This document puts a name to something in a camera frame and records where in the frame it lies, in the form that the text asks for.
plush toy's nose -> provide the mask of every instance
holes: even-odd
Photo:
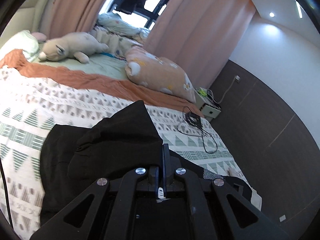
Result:
[[[38,58],[39,58],[39,60],[44,61],[47,59],[47,55],[42,51],[42,52],[40,52]]]

ceiling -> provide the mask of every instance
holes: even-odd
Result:
[[[252,0],[252,2],[262,18],[295,31],[320,48],[320,34],[303,9],[302,18],[299,17],[295,0]]]

white blanket with geometric pattern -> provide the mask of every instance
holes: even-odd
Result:
[[[27,240],[39,228],[44,191],[39,163],[42,144],[55,124],[91,128],[104,117],[131,104],[131,101],[103,94],[96,90],[76,90],[49,78],[26,78],[6,66],[0,70],[0,156],[7,180],[14,230]],[[164,143],[184,158],[210,171],[228,175],[233,167],[246,181],[232,155],[213,130],[202,119],[204,129],[218,144],[214,154],[205,152],[201,137],[177,131],[183,121],[182,112],[146,106]],[[201,135],[184,121],[179,126],[184,133]],[[205,137],[207,151],[215,150],[211,137]],[[7,216],[2,180],[0,208]]]

rust-colored blanket edge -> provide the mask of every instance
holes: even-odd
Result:
[[[146,105],[166,107],[183,111],[187,106],[190,110],[203,117],[201,111],[185,99],[167,95],[136,85],[129,80],[117,80],[100,74],[86,74],[81,70],[69,70],[64,66],[52,67],[38,63],[30,63],[22,53],[22,49],[14,49],[0,61],[0,68],[7,65],[15,68],[25,77],[51,78],[59,84],[75,89],[95,89],[102,93],[129,101],[143,100]]]

peach pillow with flower print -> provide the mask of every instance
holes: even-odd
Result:
[[[164,57],[156,57],[141,47],[133,47],[125,54],[128,78],[152,90],[196,102],[193,86],[181,67]]]

